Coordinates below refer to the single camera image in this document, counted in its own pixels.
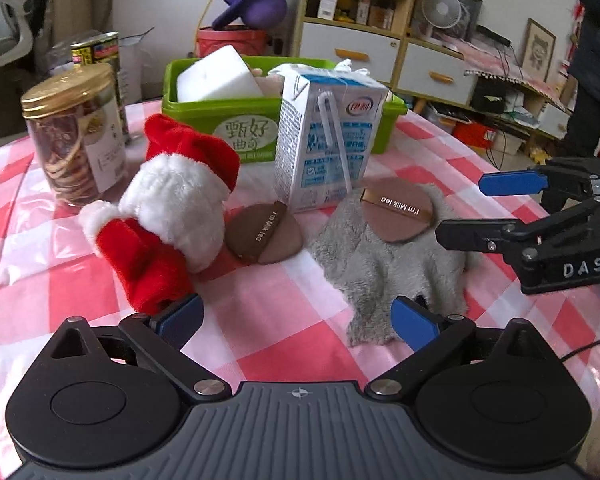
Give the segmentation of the brown powder puff right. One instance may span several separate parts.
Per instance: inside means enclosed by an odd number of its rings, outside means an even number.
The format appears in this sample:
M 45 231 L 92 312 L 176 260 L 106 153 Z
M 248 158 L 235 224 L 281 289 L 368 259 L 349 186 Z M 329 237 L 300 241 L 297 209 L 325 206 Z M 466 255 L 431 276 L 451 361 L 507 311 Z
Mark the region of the brown powder puff right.
M 434 223 L 434 204 L 418 185 L 400 178 L 370 181 L 363 188 L 361 209 L 372 231 L 386 243 L 405 243 Z

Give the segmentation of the small white desk fan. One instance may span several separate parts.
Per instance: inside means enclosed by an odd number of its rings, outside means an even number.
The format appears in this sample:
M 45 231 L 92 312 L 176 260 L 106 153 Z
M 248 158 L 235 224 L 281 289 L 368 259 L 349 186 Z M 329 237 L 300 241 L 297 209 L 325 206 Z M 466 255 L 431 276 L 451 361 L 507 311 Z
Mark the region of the small white desk fan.
M 427 24 L 426 37 L 429 38 L 435 29 L 453 28 L 462 17 L 462 5 L 460 0 L 422 0 L 422 15 Z

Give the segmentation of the red chips bucket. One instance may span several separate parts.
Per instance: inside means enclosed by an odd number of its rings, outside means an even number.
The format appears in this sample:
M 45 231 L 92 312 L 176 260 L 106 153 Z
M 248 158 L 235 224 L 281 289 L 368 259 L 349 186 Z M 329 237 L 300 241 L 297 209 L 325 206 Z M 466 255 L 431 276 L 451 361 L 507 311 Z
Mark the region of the red chips bucket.
M 260 56 L 267 44 L 268 33 L 265 30 L 244 25 L 230 25 L 219 30 L 208 26 L 197 30 L 194 53 L 197 58 L 203 58 L 222 47 L 231 46 L 241 55 Z

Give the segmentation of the brown powder puff left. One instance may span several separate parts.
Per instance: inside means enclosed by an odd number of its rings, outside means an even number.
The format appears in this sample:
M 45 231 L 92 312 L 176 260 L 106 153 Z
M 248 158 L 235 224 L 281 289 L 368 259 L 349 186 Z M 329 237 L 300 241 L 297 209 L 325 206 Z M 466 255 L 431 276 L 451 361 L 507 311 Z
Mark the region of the brown powder puff left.
M 264 266 L 297 255 L 303 236 L 294 215 L 276 200 L 234 214 L 226 224 L 225 245 L 238 259 Z

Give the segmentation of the framed picture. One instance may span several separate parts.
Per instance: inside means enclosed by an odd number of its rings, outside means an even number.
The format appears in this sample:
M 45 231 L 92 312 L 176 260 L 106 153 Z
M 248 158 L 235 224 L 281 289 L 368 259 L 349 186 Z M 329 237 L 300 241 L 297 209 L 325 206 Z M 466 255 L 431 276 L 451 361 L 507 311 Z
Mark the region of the framed picture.
M 556 36 L 546 27 L 528 18 L 526 39 L 522 49 L 521 68 L 529 77 L 546 81 L 552 67 Z

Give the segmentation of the purple bounce ball toy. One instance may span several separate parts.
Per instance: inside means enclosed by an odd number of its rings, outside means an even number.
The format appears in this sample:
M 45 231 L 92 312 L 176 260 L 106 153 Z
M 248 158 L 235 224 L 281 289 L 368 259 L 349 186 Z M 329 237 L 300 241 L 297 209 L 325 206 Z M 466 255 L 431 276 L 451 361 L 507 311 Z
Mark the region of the purple bounce ball toy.
M 270 30 L 278 26 L 288 10 L 287 0 L 223 0 L 227 9 L 213 22 L 213 30 L 226 29 L 241 21 L 250 29 Z

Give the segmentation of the brown powder puff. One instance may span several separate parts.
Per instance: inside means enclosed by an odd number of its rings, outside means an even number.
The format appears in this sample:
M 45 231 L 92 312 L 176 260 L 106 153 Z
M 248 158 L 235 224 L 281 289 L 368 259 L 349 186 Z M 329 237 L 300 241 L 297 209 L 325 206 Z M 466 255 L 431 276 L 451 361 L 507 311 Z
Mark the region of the brown powder puff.
M 405 243 L 434 223 L 434 204 L 418 185 L 400 178 L 370 181 L 363 188 L 361 209 L 372 231 L 386 243 Z
M 234 214 L 226 224 L 225 245 L 238 259 L 264 266 L 297 255 L 303 236 L 294 215 L 276 200 Z

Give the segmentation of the low white drawer cabinet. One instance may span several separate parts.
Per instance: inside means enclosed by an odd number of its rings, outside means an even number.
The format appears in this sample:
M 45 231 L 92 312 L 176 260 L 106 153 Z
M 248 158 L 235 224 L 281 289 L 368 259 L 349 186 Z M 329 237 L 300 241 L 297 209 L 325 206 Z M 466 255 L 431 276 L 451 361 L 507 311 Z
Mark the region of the low white drawer cabinet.
M 412 96 L 468 106 L 476 83 L 477 75 L 460 54 L 410 40 L 396 88 Z

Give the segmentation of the grey fluffy cloth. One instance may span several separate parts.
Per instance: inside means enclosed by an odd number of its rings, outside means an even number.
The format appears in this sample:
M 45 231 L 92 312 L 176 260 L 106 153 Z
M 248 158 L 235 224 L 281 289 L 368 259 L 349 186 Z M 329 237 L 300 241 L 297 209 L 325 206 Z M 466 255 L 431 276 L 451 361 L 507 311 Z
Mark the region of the grey fluffy cloth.
M 475 258 L 443 248 L 432 226 L 414 240 L 385 242 L 363 217 L 362 193 L 362 188 L 349 193 L 309 244 L 324 278 L 353 309 L 347 345 L 396 339 L 390 307 L 399 296 L 434 314 L 466 314 L 465 272 Z

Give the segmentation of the white foam sponge block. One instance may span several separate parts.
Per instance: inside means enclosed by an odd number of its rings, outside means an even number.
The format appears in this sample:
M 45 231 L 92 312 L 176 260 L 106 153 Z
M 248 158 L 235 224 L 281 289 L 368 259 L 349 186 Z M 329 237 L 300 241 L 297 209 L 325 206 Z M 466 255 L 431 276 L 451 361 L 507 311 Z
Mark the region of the white foam sponge block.
M 256 77 L 233 46 L 196 61 L 176 80 L 179 103 L 262 98 Z

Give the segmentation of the red santa plush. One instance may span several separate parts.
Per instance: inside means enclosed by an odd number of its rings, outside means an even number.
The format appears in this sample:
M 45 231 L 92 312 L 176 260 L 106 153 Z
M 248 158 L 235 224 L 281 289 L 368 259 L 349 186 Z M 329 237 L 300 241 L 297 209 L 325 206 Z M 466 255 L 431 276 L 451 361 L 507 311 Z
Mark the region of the red santa plush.
M 79 222 L 129 304 L 156 315 L 193 295 L 194 274 L 219 255 L 240 158 L 224 140 L 163 114 L 146 120 L 145 134 L 146 159 L 120 200 L 84 206 Z

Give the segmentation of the white paper shopping bag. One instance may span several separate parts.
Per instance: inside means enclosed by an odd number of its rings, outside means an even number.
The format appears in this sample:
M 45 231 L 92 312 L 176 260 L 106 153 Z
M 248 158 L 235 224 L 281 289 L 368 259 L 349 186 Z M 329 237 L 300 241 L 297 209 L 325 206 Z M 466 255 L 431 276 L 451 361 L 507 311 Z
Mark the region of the white paper shopping bag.
M 113 63 L 118 63 L 118 83 L 124 105 L 140 102 L 142 96 L 142 76 L 144 66 L 144 51 L 142 42 L 154 29 L 151 27 L 140 34 L 121 37 L 117 32 L 100 32 L 89 29 L 78 32 L 67 40 L 58 42 L 43 55 L 42 66 L 50 74 L 68 70 L 73 63 L 71 47 L 83 44 L 92 49 L 92 59 L 99 62 L 104 54 L 109 53 L 110 37 L 118 40 L 118 52 L 114 53 Z

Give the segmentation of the tall wooden shelf cabinet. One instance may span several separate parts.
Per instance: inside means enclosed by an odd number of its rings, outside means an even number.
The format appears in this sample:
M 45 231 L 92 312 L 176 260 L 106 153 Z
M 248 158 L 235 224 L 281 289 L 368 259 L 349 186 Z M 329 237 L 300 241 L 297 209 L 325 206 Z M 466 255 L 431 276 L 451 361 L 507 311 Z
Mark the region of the tall wooden shelf cabinet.
M 291 52 L 366 68 L 394 90 L 416 0 L 299 0 Z

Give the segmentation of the pink fluffy towel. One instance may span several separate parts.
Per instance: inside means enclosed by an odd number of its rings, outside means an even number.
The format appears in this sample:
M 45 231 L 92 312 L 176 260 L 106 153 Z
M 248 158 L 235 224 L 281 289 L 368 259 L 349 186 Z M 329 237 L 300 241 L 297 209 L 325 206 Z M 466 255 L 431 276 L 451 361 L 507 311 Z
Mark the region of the pink fluffy towel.
M 254 81 L 265 98 L 279 99 L 283 94 L 285 78 L 281 74 L 255 76 Z

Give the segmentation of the green plastic bin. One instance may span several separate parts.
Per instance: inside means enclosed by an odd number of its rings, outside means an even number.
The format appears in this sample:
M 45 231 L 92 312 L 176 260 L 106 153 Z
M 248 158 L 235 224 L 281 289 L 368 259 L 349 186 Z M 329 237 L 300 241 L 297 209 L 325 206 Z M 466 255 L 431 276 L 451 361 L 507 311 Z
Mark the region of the green plastic bin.
M 334 68 L 336 63 L 317 58 L 281 58 L 280 56 L 243 56 L 250 68 L 265 75 L 283 63 L 300 63 L 317 68 Z M 176 81 L 198 60 L 183 58 L 166 66 L 163 78 L 162 114 L 193 127 L 198 132 L 218 136 L 230 144 L 243 164 L 272 162 L 275 159 L 280 103 L 282 98 L 250 98 L 191 103 L 178 102 Z M 372 148 L 382 154 L 399 116 L 407 113 L 403 100 L 393 95 L 384 105 Z

